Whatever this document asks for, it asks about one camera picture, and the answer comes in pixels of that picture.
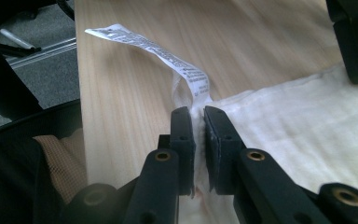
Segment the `tan mesh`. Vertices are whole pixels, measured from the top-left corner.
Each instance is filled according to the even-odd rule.
[[[58,139],[53,135],[34,137],[45,152],[51,181],[65,203],[87,186],[83,130]]]

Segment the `floor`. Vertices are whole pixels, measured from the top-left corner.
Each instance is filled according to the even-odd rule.
[[[75,23],[57,5],[39,9],[36,19],[20,13],[0,26],[28,43],[44,49],[76,37]],[[17,47],[0,34],[0,43]],[[71,48],[55,51],[40,60],[14,66],[14,71],[39,100],[49,108],[80,98],[77,74],[76,43]],[[0,116],[0,126],[9,123]]]

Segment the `white fabric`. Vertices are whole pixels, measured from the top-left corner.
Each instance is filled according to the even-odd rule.
[[[266,150],[298,185],[314,192],[331,182],[358,188],[358,85],[343,64],[209,105],[226,111],[245,145]],[[202,114],[192,111],[198,191],[192,201],[181,198],[179,221],[236,223],[232,198],[209,193]]]

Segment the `wood grain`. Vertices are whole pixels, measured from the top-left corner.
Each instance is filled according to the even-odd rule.
[[[84,32],[121,23],[205,71],[214,100],[340,62],[324,0],[75,0],[89,182],[119,188],[169,133],[172,70]]]

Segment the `white paper strip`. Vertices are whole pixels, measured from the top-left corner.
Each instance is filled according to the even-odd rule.
[[[96,35],[103,39],[133,45],[157,55],[171,69],[185,79],[193,96],[193,107],[204,105],[212,101],[209,93],[209,78],[204,72],[193,64],[187,63],[169,53],[166,49],[148,40],[144,36],[138,35],[120,24],[114,24],[106,28],[87,29],[86,33]]]

